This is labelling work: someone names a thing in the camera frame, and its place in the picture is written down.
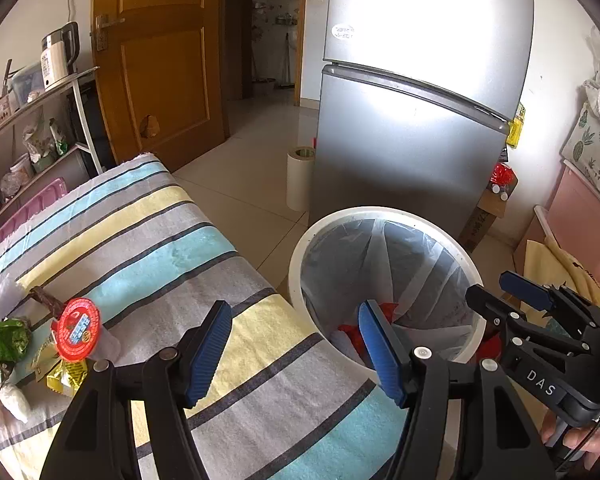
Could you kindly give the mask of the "right hand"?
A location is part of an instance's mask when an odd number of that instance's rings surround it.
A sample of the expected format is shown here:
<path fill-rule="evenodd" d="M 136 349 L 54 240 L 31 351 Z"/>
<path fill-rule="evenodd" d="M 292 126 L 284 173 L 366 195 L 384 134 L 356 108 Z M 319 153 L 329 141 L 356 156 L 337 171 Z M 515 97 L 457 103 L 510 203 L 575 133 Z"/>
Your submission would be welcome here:
<path fill-rule="evenodd" d="M 547 411 L 540 430 L 540 436 L 544 443 L 554 436 L 557 425 L 557 417 L 553 412 Z M 562 437 L 562 443 L 567 448 L 576 448 L 593 429 L 593 426 L 583 428 L 572 428 Z M 581 448 L 584 451 L 583 463 L 586 470 L 590 470 L 596 460 L 600 458 L 600 428 L 597 428 Z"/>

